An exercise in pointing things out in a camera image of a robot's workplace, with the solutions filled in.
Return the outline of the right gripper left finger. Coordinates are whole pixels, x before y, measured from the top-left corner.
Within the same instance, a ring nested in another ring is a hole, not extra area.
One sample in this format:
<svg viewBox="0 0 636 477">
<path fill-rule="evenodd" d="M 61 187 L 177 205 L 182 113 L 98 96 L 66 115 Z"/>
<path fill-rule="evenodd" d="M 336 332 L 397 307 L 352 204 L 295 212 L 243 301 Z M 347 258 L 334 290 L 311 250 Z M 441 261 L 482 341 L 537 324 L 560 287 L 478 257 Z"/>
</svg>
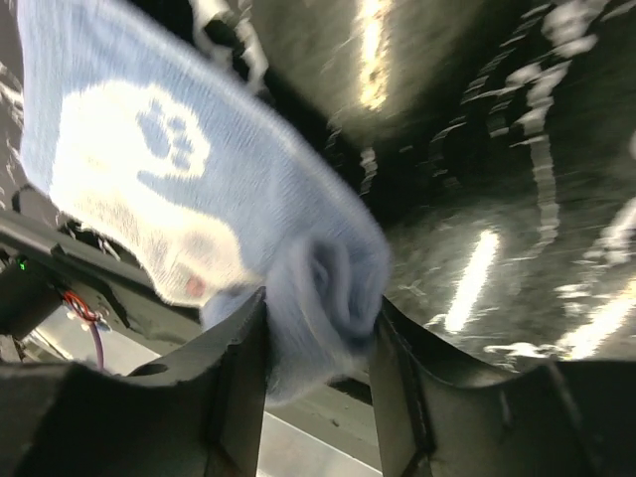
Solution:
<svg viewBox="0 0 636 477">
<path fill-rule="evenodd" d="M 252 476 L 266 307 L 234 314 L 127 377 L 78 363 L 1 368 L 5 476 Z"/>
</svg>

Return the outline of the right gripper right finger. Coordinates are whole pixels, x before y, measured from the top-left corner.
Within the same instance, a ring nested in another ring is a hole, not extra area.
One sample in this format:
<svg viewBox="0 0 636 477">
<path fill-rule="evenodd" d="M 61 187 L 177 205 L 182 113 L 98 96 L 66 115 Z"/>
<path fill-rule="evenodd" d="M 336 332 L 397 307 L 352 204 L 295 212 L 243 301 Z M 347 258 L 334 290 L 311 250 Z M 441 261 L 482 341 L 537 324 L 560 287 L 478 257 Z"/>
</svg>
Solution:
<svg viewBox="0 0 636 477">
<path fill-rule="evenodd" d="M 387 476 L 631 476 L 635 366 L 483 363 L 385 302 L 370 383 Z"/>
</svg>

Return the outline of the light blue towel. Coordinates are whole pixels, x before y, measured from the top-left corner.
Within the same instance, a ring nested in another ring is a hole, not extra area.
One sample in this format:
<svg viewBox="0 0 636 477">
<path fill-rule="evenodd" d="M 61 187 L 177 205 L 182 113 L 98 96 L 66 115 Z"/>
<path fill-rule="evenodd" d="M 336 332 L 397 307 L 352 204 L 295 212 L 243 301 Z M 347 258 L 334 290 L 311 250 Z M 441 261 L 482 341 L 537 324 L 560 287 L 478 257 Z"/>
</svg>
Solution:
<svg viewBox="0 0 636 477">
<path fill-rule="evenodd" d="M 268 405 L 361 367 L 390 248 L 296 130 L 129 2 L 21 1 L 16 16 L 28 181 L 206 328 L 263 288 Z"/>
</svg>

